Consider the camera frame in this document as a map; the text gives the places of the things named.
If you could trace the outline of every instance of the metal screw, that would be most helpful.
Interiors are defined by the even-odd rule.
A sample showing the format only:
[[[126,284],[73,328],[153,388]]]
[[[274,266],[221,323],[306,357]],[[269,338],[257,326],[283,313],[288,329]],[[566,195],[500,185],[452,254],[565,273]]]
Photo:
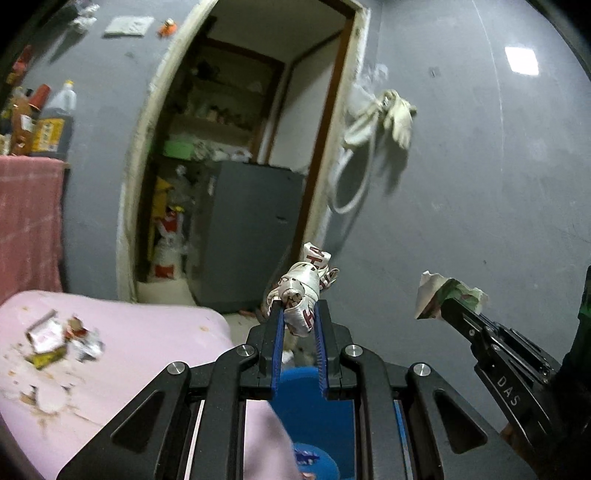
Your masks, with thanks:
[[[184,363],[172,362],[168,367],[166,367],[166,371],[171,375],[181,374],[184,372]]]
[[[244,343],[243,345],[238,345],[236,347],[236,351],[240,356],[251,356],[254,354],[255,348],[252,345],[247,345]]]
[[[431,375],[431,367],[428,366],[427,364],[416,364],[413,367],[413,371],[419,376],[419,377],[426,377],[428,375]]]
[[[347,345],[345,353],[349,356],[359,356],[363,353],[363,349],[359,345]]]

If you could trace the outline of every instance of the blue trash can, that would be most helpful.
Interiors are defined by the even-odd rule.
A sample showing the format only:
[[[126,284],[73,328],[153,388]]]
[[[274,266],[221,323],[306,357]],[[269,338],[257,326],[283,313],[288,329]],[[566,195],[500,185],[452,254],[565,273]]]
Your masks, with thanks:
[[[326,452],[336,462],[341,479],[355,476],[353,402],[325,400],[320,394],[315,367],[282,372],[271,406],[294,443]]]

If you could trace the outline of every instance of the red towel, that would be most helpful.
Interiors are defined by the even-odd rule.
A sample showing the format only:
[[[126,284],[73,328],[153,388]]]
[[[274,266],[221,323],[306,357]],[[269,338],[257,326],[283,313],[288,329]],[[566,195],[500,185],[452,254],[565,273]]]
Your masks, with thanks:
[[[0,305],[25,290],[61,291],[61,190],[53,158],[0,156]]]

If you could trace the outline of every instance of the doorway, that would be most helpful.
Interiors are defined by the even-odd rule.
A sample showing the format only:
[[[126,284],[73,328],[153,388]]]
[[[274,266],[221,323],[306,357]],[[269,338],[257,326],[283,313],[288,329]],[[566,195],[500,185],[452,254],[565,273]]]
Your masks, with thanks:
[[[137,280],[178,279],[155,272],[162,212],[155,216],[154,206],[163,185],[169,192],[166,185],[184,185],[193,203],[179,215],[186,241],[180,275],[198,304],[232,312],[260,303],[264,286],[299,253],[329,132],[338,130],[343,73],[352,80],[362,57],[366,12],[340,1],[212,3],[170,80],[149,151],[141,146],[145,174],[130,223],[128,293],[137,298]],[[126,279],[119,280],[123,296]],[[220,303],[232,296],[236,301]]]

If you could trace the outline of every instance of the pink cloth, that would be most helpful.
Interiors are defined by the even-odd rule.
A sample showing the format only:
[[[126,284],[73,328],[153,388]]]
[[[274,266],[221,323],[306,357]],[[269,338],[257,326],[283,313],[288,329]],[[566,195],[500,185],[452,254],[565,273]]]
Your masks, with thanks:
[[[23,359],[26,328],[56,310],[98,329],[105,353],[96,362],[68,358],[41,372]],[[170,362],[213,362],[232,348],[226,320],[198,307],[153,306],[94,300],[64,293],[27,291],[0,306],[0,413],[21,449],[47,480]],[[56,413],[23,401],[35,385],[62,398]],[[64,395],[63,386],[69,387]],[[245,480],[298,480],[291,440],[264,401],[246,406]]]
[[[61,291],[64,165],[0,156],[0,305],[24,290]]]

